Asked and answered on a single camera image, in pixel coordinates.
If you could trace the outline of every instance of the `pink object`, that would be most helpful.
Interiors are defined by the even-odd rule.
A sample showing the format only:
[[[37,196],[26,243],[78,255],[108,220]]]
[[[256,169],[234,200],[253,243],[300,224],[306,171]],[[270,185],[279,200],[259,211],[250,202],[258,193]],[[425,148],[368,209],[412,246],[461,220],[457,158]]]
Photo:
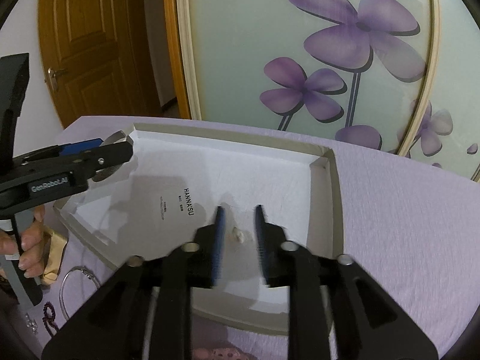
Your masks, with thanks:
[[[205,349],[193,351],[194,360],[249,360],[247,355],[240,353],[235,348]]]

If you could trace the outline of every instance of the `wooden door frame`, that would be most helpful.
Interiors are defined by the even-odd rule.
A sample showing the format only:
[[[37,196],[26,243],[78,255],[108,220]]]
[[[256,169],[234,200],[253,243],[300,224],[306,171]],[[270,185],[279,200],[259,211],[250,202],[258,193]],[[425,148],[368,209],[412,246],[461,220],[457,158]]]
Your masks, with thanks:
[[[185,72],[183,71],[182,48],[180,46],[177,0],[163,0],[163,2],[165,8],[166,38],[169,44],[170,65],[175,94],[177,96],[178,110],[182,119],[191,119]]]

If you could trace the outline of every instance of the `metal screw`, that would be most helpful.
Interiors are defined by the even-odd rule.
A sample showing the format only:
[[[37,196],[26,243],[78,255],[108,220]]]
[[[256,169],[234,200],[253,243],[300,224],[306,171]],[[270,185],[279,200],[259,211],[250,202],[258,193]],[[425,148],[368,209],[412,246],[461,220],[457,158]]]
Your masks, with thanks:
[[[129,259],[127,260],[127,265],[128,266],[131,266],[131,267],[139,267],[139,266],[142,266],[143,262],[145,260],[143,259],[143,257],[140,257],[140,256],[131,256],[129,257]]]
[[[196,251],[198,251],[198,249],[200,249],[200,245],[195,242],[187,242],[186,244],[183,244],[181,246],[181,249],[185,253],[195,253]]]
[[[337,257],[337,261],[343,266],[351,266],[353,264],[353,259],[349,254],[340,254]]]
[[[284,251],[296,251],[298,250],[299,246],[298,244],[292,242],[292,241],[285,241],[283,242],[280,247],[284,250]]]

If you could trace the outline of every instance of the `wooden door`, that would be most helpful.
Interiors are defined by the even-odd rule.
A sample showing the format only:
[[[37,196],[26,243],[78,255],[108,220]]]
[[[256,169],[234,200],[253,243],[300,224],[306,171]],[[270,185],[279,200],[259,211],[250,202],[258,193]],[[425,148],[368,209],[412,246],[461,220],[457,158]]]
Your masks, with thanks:
[[[83,115],[161,115],[143,0],[39,0],[38,31],[64,127]]]

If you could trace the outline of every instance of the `gray handle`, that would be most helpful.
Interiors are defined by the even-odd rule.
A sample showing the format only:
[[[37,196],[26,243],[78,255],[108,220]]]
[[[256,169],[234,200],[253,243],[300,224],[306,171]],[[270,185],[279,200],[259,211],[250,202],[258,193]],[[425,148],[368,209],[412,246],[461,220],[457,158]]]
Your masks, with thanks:
[[[10,220],[0,221],[0,227],[9,235],[13,235],[16,228],[18,234],[21,235],[32,225],[34,219],[34,208],[32,208],[15,214]],[[3,268],[23,310],[36,306],[42,301],[40,279],[38,277],[26,278],[23,275],[25,272],[18,268],[17,259],[6,259],[3,254],[0,254],[0,266]]]

